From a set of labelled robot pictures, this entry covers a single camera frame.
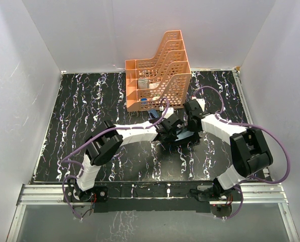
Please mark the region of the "blue sunglasses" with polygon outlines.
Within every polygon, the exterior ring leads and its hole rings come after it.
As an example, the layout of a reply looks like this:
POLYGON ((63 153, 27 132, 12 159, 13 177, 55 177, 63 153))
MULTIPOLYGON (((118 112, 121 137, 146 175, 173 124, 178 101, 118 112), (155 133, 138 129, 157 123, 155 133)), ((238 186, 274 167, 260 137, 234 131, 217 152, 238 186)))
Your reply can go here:
POLYGON ((148 111, 148 115, 149 115, 149 120, 156 119, 159 117, 159 115, 155 109, 149 109, 147 111, 148 111))

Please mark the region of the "black sunglasses case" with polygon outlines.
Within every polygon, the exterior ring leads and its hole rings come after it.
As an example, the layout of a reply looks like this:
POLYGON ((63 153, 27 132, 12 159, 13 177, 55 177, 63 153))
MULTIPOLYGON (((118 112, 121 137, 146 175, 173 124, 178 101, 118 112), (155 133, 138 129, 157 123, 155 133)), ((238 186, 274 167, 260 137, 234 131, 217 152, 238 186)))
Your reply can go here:
POLYGON ((175 133, 169 134, 166 138, 164 138, 162 141, 160 141, 160 143, 163 146, 168 146, 168 145, 170 145, 170 146, 179 146, 179 145, 185 145, 189 142, 196 142, 200 139, 199 133, 198 132, 193 132, 192 136, 187 137, 186 139, 177 141, 177 134, 179 134, 183 130, 190 131, 188 129, 188 127, 178 128, 175 133))

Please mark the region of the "light blue cleaning cloth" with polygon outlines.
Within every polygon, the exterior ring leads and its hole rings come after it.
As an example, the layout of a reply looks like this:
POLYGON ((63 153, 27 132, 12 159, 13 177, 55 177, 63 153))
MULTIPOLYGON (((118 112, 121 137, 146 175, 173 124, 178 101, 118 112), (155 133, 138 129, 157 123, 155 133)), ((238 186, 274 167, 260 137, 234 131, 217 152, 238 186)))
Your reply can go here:
POLYGON ((187 130, 183 130, 182 132, 180 132, 179 134, 177 134, 177 141, 186 139, 187 137, 190 137, 192 135, 193 135, 193 132, 187 131, 187 130))

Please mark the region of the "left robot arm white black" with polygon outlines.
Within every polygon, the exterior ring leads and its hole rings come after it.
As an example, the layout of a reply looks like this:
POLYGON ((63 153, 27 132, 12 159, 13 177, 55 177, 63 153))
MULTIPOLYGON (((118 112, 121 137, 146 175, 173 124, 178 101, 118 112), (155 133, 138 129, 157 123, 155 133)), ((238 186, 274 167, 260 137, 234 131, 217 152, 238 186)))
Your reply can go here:
POLYGON ((174 113, 133 125, 102 122, 84 144, 81 170, 70 193, 77 200, 88 201, 101 166, 111 161, 121 146, 143 141, 174 142, 183 128, 184 122, 174 113))

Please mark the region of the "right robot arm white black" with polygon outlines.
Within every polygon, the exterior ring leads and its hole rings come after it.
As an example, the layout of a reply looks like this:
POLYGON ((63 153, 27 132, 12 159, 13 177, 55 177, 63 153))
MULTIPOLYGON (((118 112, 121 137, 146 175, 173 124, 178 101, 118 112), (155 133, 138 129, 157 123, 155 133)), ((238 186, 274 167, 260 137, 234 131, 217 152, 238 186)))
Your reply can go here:
POLYGON ((240 182, 273 164, 263 132, 244 124, 232 125, 216 114, 204 111, 205 101, 193 99, 183 104, 191 132, 208 132, 230 145, 232 165, 202 192, 209 199, 225 200, 240 182))

